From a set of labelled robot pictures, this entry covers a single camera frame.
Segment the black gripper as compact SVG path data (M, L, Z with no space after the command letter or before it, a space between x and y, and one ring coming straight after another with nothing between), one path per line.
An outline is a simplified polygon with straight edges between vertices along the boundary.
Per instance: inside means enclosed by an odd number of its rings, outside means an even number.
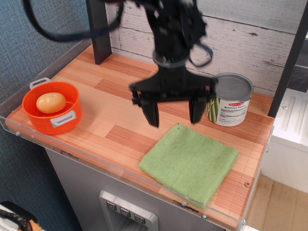
M153 76L132 83L133 104L141 105L143 114L151 126L159 127L157 103L189 101L190 121L200 122L207 101L216 96L215 77L196 75L185 66L166 68L159 67Z

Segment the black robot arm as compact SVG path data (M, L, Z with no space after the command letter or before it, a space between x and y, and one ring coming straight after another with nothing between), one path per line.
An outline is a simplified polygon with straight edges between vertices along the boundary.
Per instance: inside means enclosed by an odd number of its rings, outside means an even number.
M153 60L158 71L153 76L133 83L132 102L152 126L159 126L158 103L189 101L191 123L201 120L206 103L215 98L218 80L189 72L185 66L195 44L210 57L212 50L200 42L206 35L206 23L194 0L137 0L145 8L154 35Z

